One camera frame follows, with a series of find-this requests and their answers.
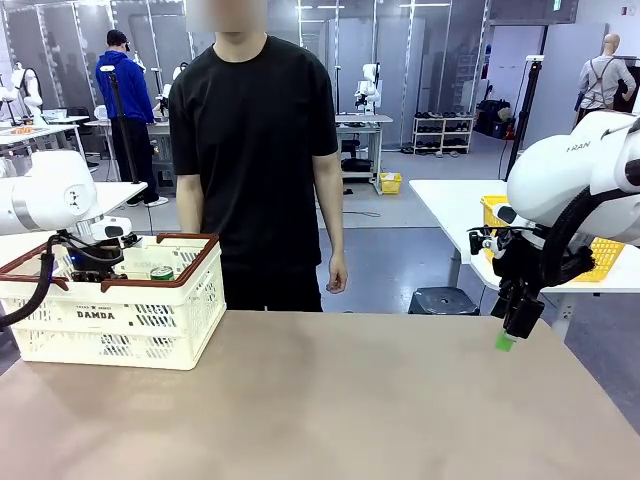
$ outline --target person in blue hoodie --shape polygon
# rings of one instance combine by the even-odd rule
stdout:
[[[120,87],[122,108],[124,109],[125,121],[127,122],[127,130],[131,141],[131,155],[138,173],[138,179],[148,185],[139,196],[132,198],[127,203],[130,206],[136,206],[140,202],[144,202],[147,207],[157,207],[167,203],[167,199],[160,197],[156,193],[156,182],[151,168],[153,152],[149,141],[147,124],[154,122],[153,111],[142,68],[127,57],[126,52],[128,51],[129,42],[126,35],[119,30],[110,30],[107,33],[107,51],[100,56],[96,65],[96,79],[104,97],[109,120],[111,120],[113,148],[118,161],[118,168],[120,169],[120,178],[124,182],[130,182],[132,180],[131,172],[129,171],[121,120],[118,119],[111,82],[109,76],[100,71],[100,67],[104,65],[113,65],[115,67],[115,74]]]

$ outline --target black pants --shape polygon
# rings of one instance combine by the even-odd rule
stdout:
[[[127,130],[129,132],[129,140],[131,141],[131,156],[133,164],[138,173],[138,180],[147,183],[147,188],[136,198],[132,200],[140,200],[145,203],[155,202],[158,200],[156,193],[156,180],[153,176],[151,161],[153,158],[153,150],[151,141],[149,140],[149,132],[147,124],[142,120],[127,118]],[[116,159],[118,160],[118,168],[120,169],[120,178],[123,182],[130,182],[131,172],[129,170],[129,161],[127,160],[127,150],[124,146],[124,136],[122,135],[122,125],[120,120],[111,120],[111,130],[113,132],[113,149],[115,150]]]
[[[264,274],[223,265],[222,279],[229,310],[322,311],[315,268]]]

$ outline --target green object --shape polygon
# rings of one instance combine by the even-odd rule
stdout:
[[[173,268],[156,267],[150,272],[151,280],[173,280]]]
[[[511,351],[511,347],[513,347],[514,343],[516,342],[507,337],[504,330],[501,330],[500,335],[498,335],[498,338],[496,339],[496,348],[502,352],[509,352]]]

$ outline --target blue hoodie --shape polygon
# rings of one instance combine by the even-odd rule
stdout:
[[[100,55],[98,64],[96,65],[96,78],[100,91],[104,97],[104,103],[107,107],[107,114],[110,119],[118,116],[116,110],[116,102],[111,89],[109,76],[100,71],[103,65],[113,65],[116,67],[116,78],[120,87],[120,97],[122,98],[122,107],[124,114],[128,118],[135,118],[146,123],[153,123],[153,110],[151,101],[147,93],[147,84],[144,81],[144,74],[140,66],[133,60],[129,59],[124,52],[116,52],[107,50],[104,55]]]

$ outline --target shoe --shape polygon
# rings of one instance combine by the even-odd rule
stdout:
[[[144,206],[147,208],[153,208],[153,207],[158,207],[160,205],[164,205],[165,203],[167,203],[169,201],[168,198],[166,197],[158,197],[158,200],[156,200],[155,202],[144,202]]]

